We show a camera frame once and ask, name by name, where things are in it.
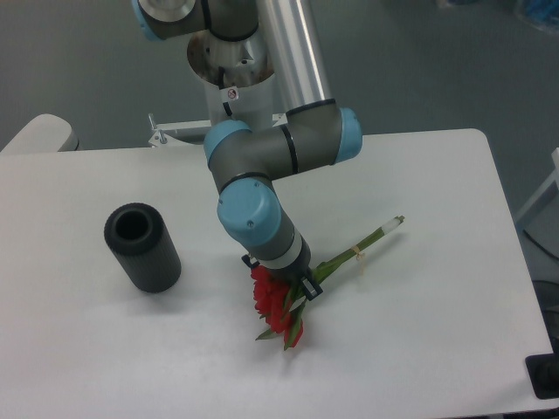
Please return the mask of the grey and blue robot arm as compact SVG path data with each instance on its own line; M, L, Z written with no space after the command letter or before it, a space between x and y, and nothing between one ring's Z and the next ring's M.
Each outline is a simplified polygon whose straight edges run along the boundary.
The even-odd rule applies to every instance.
M135 1L145 36L190 37L192 71L209 89L204 152L226 232L275 278L321 293L311 251L275 180L357 156L362 129L337 105L308 1Z

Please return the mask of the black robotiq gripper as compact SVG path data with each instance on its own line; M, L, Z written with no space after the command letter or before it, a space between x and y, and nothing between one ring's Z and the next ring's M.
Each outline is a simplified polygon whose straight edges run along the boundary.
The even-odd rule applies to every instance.
M256 268L259 261L250 254L241 257L243 263L249 268ZM307 271L311 260L311 251L306 242L303 242L297 257L289 264L284 262L265 261L264 267L271 273L274 279L287 283L296 282L300 279L300 287L307 300L313 300L323 293L320 284L314 279L311 271Z

